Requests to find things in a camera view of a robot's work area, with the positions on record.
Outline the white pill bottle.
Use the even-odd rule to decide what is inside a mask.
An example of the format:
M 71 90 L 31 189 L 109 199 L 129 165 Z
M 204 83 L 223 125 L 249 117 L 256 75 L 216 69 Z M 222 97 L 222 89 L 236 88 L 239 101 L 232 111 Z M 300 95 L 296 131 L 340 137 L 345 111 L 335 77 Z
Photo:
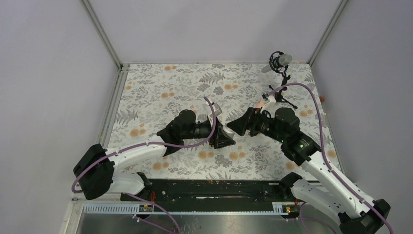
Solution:
M 233 138 L 235 135 L 235 132 L 226 125 L 222 127 L 222 130 L 229 138 Z

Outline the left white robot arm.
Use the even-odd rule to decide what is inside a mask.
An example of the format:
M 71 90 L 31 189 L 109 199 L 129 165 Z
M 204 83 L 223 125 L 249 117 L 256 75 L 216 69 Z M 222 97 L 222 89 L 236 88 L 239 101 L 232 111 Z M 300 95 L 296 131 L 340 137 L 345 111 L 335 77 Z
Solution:
M 91 146 L 75 165 L 74 193 L 83 193 L 87 200 L 104 194 L 133 194 L 146 200 L 151 194 L 150 182 L 142 172 L 125 173 L 129 166 L 141 161 L 169 156 L 186 146 L 186 139 L 200 139 L 194 147 L 208 143 L 213 149 L 232 146 L 234 132 L 217 117 L 196 121 L 196 114 L 183 110 L 166 127 L 147 141 L 120 148 L 104 149 L 101 144 Z

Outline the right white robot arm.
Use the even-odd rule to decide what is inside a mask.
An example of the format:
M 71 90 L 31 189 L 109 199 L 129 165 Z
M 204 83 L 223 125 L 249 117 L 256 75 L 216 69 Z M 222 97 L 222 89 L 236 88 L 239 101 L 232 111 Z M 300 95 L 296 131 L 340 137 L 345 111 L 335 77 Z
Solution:
M 300 130 L 300 120 L 290 108 L 279 108 L 273 117 L 267 111 L 250 107 L 246 113 L 227 124 L 243 136 L 262 134 L 280 142 L 281 150 L 291 161 L 311 174 L 327 190 L 311 185 L 296 173 L 280 181 L 281 198 L 297 198 L 335 221 L 344 234 L 374 234 L 384 224 L 390 205 L 373 199 L 322 156 L 321 147 Z

